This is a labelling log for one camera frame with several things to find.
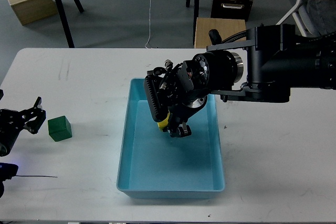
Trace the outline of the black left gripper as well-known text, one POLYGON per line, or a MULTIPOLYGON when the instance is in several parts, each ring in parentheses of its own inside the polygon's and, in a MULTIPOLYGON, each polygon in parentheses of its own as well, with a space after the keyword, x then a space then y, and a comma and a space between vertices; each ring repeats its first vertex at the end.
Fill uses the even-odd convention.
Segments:
POLYGON ((21 130, 37 134, 46 119, 46 111, 37 97, 32 108, 18 111, 1 109, 1 156, 6 156, 13 148, 21 130))

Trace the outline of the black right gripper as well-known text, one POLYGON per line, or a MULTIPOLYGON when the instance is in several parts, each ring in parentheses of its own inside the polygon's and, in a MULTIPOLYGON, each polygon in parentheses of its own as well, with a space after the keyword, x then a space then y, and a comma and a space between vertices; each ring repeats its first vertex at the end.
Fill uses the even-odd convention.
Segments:
MULTIPOLYGON (((233 52, 205 52, 196 54, 174 66, 169 60, 165 67, 148 71, 144 90, 155 122, 177 115, 173 109, 181 105, 179 113, 195 113, 194 101, 205 98, 212 91, 230 91, 236 83, 236 54, 233 52)), ((170 119, 170 137, 181 138, 192 134, 183 119, 170 119)))

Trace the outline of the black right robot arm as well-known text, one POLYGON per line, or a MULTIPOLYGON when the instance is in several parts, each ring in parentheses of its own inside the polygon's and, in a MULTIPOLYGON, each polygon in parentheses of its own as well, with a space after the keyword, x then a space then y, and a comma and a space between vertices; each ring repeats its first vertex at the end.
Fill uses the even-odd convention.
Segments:
POLYGON ((286 103, 291 88, 335 89, 335 33, 298 36, 282 24, 209 36, 205 53, 178 65, 167 60, 144 79, 152 118, 171 137, 191 135, 187 121, 209 94, 225 102, 286 103))

